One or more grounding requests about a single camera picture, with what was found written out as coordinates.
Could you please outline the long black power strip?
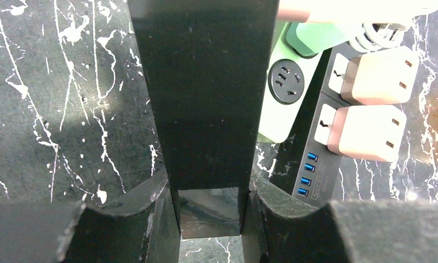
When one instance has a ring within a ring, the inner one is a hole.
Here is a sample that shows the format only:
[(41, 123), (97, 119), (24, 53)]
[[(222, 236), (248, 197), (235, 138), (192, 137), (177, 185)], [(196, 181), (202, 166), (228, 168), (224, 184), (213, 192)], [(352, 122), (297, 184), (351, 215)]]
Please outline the long black power strip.
[(290, 136), (279, 146), (270, 177), (275, 186), (314, 207), (321, 207), (331, 199), (342, 160), (322, 141), (330, 134), (335, 112), (350, 105), (329, 87), (331, 77), (340, 78), (344, 73), (333, 68), (336, 55), (352, 59), (360, 52), (348, 43), (323, 52)]

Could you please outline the short black power strip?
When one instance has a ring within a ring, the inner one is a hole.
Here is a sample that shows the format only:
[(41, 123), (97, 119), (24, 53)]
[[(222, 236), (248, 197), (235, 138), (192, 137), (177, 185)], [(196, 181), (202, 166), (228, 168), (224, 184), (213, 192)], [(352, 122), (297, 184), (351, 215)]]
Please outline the short black power strip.
[(278, 1), (128, 1), (184, 239), (237, 236)]

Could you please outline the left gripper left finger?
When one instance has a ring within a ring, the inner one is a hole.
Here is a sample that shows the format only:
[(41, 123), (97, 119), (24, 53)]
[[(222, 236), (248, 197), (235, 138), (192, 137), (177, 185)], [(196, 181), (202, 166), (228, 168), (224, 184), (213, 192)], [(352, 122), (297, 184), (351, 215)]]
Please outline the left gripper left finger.
[(102, 207), (0, 204), (0, 262), (177, 262), (179, 250), (163, 171)]

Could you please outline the green power strip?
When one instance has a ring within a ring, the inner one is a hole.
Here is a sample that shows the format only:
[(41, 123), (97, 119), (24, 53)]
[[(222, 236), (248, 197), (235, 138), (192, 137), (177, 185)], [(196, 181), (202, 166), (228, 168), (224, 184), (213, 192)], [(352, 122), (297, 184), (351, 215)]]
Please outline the green power strip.
[(277, 21), (267, 70), (258, 142), (281, 143), (290, 134), (321, 54), (299, 56), (286, 41), (290, 22)]

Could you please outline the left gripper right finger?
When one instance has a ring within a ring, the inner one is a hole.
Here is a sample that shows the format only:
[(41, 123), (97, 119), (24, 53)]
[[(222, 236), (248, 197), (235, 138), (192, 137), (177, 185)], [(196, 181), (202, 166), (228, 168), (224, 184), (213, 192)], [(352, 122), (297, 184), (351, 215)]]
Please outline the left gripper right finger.
[(438, 203), (316, 208), (254, 175), (241, 238), (245, 262), (438, 262)]

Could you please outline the pink plug adapter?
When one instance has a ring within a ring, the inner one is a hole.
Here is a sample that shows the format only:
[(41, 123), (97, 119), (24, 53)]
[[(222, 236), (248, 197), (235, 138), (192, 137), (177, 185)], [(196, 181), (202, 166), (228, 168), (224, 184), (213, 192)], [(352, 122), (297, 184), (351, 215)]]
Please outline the pink plug adapter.
[(341, 97), (352, 104), (392, 105), (409, 101), (419, 56), (409, 47), (381, 50), (349, 60)]
[(438, 10), (438, 0), (280, 1), (276, 18), (292, 22), (400, 23)]
[(336, 110), (327, 148), (354, 159), (398, 159), (407, 117), (394, 105), (359, 105)]

